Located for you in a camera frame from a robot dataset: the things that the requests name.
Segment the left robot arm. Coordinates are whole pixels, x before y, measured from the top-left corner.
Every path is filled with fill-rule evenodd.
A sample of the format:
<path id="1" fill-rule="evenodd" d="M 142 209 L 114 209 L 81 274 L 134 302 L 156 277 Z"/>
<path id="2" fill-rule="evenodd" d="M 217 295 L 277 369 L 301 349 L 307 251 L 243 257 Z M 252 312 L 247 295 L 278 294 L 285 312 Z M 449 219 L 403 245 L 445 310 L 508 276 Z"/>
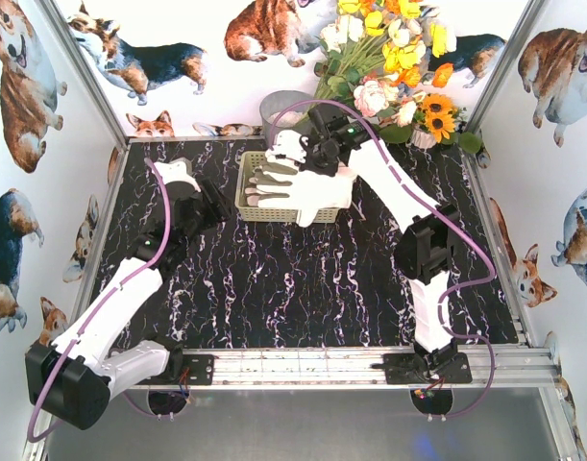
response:
<path id="1" fill-rule="evenodd" d="M 139 308 L 188 260 L 191 242 L 232 216 L 231 202 L 212 180 L 195 179 L 188 159 L 146 163 L 158 181 L 159 205 L 87 310 L 49 345 L 35 344 L 25 355 L 34 411 L 81 430 L 134 385 L 172 382 L 182 374 L 183 348 L 166 338 L 153 335 L 125 352 L 109 351 Z"/>

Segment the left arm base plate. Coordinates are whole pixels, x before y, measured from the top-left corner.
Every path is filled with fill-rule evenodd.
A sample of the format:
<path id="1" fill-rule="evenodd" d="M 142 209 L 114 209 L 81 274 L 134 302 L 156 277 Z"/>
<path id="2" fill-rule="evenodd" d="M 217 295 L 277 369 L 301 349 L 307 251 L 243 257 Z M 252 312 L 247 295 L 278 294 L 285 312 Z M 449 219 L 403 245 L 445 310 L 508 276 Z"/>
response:
<path id="1" fill-rule="evenodd" d="M 143 379 L 138 385 L 206 385 L 210 386 L 215 356 L 207 353 L 180 353 L 169 358 L 165 371 Z"/>

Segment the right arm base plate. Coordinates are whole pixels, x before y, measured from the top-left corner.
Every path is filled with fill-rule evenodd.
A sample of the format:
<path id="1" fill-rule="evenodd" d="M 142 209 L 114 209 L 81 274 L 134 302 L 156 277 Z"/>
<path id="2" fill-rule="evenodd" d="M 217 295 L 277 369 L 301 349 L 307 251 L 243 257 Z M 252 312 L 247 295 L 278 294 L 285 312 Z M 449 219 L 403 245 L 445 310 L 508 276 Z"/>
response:
<path id="1" fill-rule="evenodd" d="M 415 353 L 388 353 L 379 364 L 388 384 L 431 384 L 443 379 L 447 384 L 473 381 L 468 357 L 458 352 L 442 365 L 428 365 Z"/>

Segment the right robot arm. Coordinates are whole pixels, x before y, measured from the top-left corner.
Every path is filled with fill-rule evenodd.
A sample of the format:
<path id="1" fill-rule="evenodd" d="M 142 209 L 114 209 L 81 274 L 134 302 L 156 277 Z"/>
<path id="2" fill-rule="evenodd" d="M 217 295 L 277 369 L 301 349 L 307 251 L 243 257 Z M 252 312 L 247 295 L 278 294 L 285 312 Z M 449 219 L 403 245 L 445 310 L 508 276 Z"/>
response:
<path id="1" fill-rule="evenodd" d="M 300 144 L 306 151 L 303 167 L 333 176 L 349 167 L 364 180 L 391 212 L 403 233 L 394 251 L 396 267 L 407 278 L 415 314 L 415 344 L 438 352 L 451 342 L 448 302 L 440 297 L 448 288 L 456 234 L 437 217 L 459 219 L 455 206 L 439 205 L 412 180 L 366 122 L 350 122 L 334 105 L 318 104 L 308 112 L 310 135 Z"/>

